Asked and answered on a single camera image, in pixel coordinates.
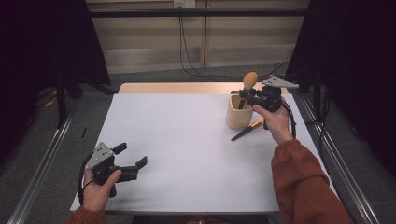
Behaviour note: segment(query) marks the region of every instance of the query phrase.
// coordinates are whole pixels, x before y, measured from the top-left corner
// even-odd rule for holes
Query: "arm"
[[[93,182],[92,170],[85,171],[84,175],[84,203],[76,212],[66,219],[63,224],[105,224],[105,207],[111,187],[119,180],[121,170],[116,170],[103,185]]]
[[[317,158],[289,131],[289,116],[281,107],[271,113],[254,105],[278,143],[272,159],[276,199],[285,223],[349,223],[344,206],[329,187]]]

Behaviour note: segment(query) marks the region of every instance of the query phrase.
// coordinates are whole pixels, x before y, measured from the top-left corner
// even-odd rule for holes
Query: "white table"
[[[270,163],[276,143],[271,134],[260,128],[231,141],[239,131],[227,126],[225,116],[229,93],[240,86],[134,83],[121,87],[98,143],[109,147],[127,143],[128,148],[116,156],[118,166],[134,165],[144,156],[148,165],[136,181],[116,184],[118,195],[109,200],[106,210],[150,215],[278,211]],[[172,93],[159,93],[161,88]],[[292,96],[284,97],[294,113],[297,138],[319,159]],[[252,121],[258,117],[254,113]],[[71,210],[77,208],[75,199]]]

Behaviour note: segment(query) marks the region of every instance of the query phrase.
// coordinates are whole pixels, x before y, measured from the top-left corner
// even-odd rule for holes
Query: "wall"
[[[197,8],[307,8],[308,0],[196,0]],[[89,9],[166,9],[173,1],[87,0]],[[110,74],[178,69],[179,18],[93,18]],[[303,18],[183,18],[194,67],[288,61]],[[182,43],[182,60],[188,58]]]

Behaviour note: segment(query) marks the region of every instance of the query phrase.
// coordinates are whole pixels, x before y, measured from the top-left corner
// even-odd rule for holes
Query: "metal rail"
[[[314,120],[316,116],[312,111],[313,108],[312,103],[307,97],[304,96],[302,96],[302,100],[305,110],[307,111],[309,117],[312,120]],[[359,187],[352,173],[350,173],[349,169],[347,168],[347,165],[344,162],[343,158],[341,157],[334,141],[331,139],[331,137],[329,136],[326,130],[324,131],[322,130],[322,127],[319,124],[316,124],[315,128],[319,135],[321,132],[323,132],[323,145],[325,146],[327,152],[330,155],[330,158],[332,159],[332,162],[334,163],[335,168],[337,169],[344,184],[346,185],[346,189],[348,190],[349,195],[351,196],[359,212],[361,213],[361,217],[364,219],[364,223],[367,224],[380,223],[375,215],[373,207],[371,206],[370,202],[367,200],[366,196]]]
[[[64,122],[62,127],[55,132],[55,135],[53,136],[52,141],[49,144],[44,158],[38,165],[38,168],[35,171],[35,174],[33,175],[33,178],[30,181],[27,190],[23,193],[20,201],[17,204],[17,207],[14,209],[14,212],[12,213],[7,224],[22,224],[26,220],[29,211],[32,208],[32,205],[35,202],[35,197],[40,191],[43,180],[47,176],[50,165],[56,155],[56,151],[64,140],[64,136],[66,135],[67,129],[69,128],[71,119],[76,113],[77,105],[78,101],[75,101],[72,104],[70,114],[67,117],[66,121]]]
[[[103,10],[91,9],[93,18],[122,17],[303,17],[306,9],[146,9]]]

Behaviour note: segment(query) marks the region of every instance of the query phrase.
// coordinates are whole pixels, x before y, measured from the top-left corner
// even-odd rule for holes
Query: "wall outlet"
[[[184,0],[174,0],[174,8],[183,8]]]
[[[195,0],[184,0],[183,8],[195,8]]]

